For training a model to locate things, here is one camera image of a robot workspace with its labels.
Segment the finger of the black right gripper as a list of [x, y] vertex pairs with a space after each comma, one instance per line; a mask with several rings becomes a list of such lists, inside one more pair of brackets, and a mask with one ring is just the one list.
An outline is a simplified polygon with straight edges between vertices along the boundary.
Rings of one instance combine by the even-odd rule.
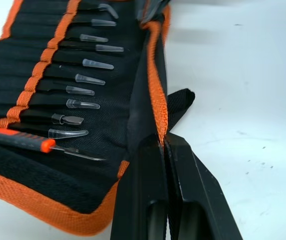
[[137, 20], [144, 24], [152, 20], [166, 7], [166, 0], [137, 0]]

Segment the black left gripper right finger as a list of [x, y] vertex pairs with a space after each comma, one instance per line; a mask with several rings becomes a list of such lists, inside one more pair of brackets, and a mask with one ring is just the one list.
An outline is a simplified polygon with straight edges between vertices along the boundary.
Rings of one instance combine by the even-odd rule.
[[165, 166], [171, 239], [235, 239], [235, 220], [218, 180], [184, 138], [166, 137]]

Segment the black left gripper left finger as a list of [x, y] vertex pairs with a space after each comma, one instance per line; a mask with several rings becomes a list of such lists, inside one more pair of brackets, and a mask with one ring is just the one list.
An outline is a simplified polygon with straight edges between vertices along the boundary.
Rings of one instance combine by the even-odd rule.
[[179, 183], [172, 133], [161, 145], [156, 135], [141, 141], [121, 177], [116, 195], [112, 240], [172, 240], [179, 231]]

